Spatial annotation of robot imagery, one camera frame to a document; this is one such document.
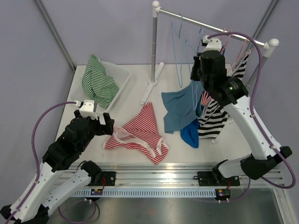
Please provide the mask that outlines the light blue wire hanger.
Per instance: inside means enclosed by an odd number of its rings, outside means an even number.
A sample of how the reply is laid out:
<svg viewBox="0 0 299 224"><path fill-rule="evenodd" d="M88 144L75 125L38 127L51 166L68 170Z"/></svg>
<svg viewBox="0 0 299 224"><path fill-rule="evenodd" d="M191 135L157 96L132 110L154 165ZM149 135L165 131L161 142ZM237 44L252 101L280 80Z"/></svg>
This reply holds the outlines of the light blue wire hanger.
<svg viewBox="0 0 299 224"><path fill-rule="evenodd" d="M173 46L173 54L174 54L174 60L175 60L175 68L176 68L176 74L178 78L178 85L180 88L183 87L183 74L182 74L182 59L183 59L183 53L182 53L182 44L181 44L181 31L182 31L182 25L183 25L183 16L180 15L180 27L179 30L177 30L174 26L174 23L171 23L171 38L172 38L172 46Z"/></svg>

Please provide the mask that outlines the green white striped tank top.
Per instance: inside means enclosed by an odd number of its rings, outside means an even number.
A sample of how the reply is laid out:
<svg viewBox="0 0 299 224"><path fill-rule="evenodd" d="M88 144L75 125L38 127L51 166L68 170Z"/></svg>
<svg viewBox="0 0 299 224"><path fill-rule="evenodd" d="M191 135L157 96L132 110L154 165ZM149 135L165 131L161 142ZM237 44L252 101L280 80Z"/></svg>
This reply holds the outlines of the green white striped tank top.
<svg viewBox="0 0 299 224"><path fill-rule="evenodd" d="M84 94L103 109L110 106L119 92L115 79L108 75L102 61L93 54L89 57L81 84Z"/></svg>

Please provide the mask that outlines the red white striped tank top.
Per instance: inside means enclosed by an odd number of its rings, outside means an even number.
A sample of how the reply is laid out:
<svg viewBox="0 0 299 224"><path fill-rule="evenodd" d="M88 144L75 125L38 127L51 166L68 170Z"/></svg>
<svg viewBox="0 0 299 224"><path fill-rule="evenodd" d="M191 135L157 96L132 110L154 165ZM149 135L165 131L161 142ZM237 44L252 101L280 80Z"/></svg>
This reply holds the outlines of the red white striped tank top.
<svg viewBox="0 0 299 224"><path fill-rule="evenodd" d="M162 162L169 151L165 138L159 134L154 106L151 102L145 104L125 125L114 126L113 134L102 146L105 150L117 147L138 150L155 165Z"/></svg>

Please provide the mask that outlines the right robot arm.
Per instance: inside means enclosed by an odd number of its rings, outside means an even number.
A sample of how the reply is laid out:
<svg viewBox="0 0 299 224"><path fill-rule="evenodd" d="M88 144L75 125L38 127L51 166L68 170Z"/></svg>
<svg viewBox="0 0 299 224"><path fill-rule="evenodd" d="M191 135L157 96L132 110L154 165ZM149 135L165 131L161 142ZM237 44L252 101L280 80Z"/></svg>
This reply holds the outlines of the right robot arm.
<svg viewBox="0 0 299 224"><path fill-rule="evenodd" d="M192 79L200 81L214 99L237 124L251 153L235 160L224 160L212 169L214 183L223 185L230 177L245 175L252 180L263 176L292 154L273 138L259 119L242 81L227 76L225 57L217 50L207 50L194 57Z"/></svg>

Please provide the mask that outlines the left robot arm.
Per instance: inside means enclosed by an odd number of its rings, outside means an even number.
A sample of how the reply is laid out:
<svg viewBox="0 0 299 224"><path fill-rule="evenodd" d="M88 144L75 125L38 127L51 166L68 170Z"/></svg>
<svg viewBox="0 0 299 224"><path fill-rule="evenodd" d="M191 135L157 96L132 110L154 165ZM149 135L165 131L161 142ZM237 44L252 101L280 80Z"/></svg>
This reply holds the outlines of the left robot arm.
<svg viewBox="0 0 299 224"><path fill-rule="evenodd" d="M114 120L104 113L104 124L98 117L75 118L65 127L61 136L52 143L40 164L40 171L22 196L0 210L7 222L16 224L45 224L53 212L80 188L104 183L101 168L93 161L85 161L81 168L55 190L54 183L76 161L95 136L112 135Z"/></svg>

